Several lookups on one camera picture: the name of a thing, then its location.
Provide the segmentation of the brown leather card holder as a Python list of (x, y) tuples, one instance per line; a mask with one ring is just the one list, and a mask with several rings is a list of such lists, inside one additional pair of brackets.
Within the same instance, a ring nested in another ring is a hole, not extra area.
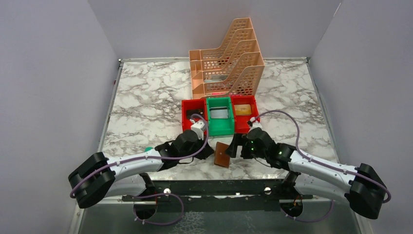
[(220, 167), (229, 168), (230, 166), (230, 156), (226, 153), (229, 145), (216, 142), (215, 154), (214, 154), (214, 164)]

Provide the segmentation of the green plastic bin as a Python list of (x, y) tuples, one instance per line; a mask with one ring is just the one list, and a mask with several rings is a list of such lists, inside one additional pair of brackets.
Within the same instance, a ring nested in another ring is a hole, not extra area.
[[(227, 107), (228, 119), (211, 119), (209, 109), (211, 107)], [(233, 108), (229, 97), (215, 97), (206, 99), (206, 109), (208, 114), (209, 135), (212, 137), (229, 136), (235, 132), (235, 119)]]

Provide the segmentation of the red bin with gold card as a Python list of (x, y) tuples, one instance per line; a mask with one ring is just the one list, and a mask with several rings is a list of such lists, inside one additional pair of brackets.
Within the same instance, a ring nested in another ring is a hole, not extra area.
[[(235, 119), (235, 133), (246, 134), (249, 131), (247, 122), (252, 117), (259, 115), (256, 100), (254, 96), (231, 96), (231, 104), (233, 107), (233, 115)], [(236, 104), (250, 104), (252, 108), (252, 114), (249, 116), (236, 116), (234, 111), (234, 105)]]

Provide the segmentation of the red bin with black card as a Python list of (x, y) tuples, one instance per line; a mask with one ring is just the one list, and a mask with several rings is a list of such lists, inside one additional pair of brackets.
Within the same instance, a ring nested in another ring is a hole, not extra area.
[(205, 99), (186, 99), (181, 101), (181, 124), (182, 132), (190, 130), (193, 114), (201, 115), (208, 122), (207, 104)]

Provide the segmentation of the peach plastic file organizer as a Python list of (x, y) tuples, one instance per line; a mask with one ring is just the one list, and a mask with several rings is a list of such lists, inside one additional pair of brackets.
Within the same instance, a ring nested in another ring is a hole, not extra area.
[(265, 68), (250, 18), (234, 19), (221, 45), (189, 51), (193, 99), (253, 96)]

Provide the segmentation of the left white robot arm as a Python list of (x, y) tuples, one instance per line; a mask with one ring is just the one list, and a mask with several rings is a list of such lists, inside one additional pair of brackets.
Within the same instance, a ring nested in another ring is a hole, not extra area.
[(107, 197), (113, 184), (124, 178), (168, 170), (183, 159), (209, 156), (213, 150), (208, 138), (208, 130), (185, 130), (175, 140), (141, 154), (110, 159), (103, 152), (94, 153), (69, 174), (70, 198), (79, 208), (89, 208)]

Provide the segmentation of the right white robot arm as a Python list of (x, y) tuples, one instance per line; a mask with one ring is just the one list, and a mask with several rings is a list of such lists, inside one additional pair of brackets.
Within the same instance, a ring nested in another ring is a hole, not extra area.
[(348, 204), (365, 218), (378, 219), (387, 187), (372, 166), (343, 165), (312, 156), (295, 146), (276, 143), (261, 128), (235, 134), (225, 152), (234, 157), (238, 147), (243, 159), (262, 158), (270, 167), (289, 172), (292, 180), (281, 185), (286, 198), (321, 196)]

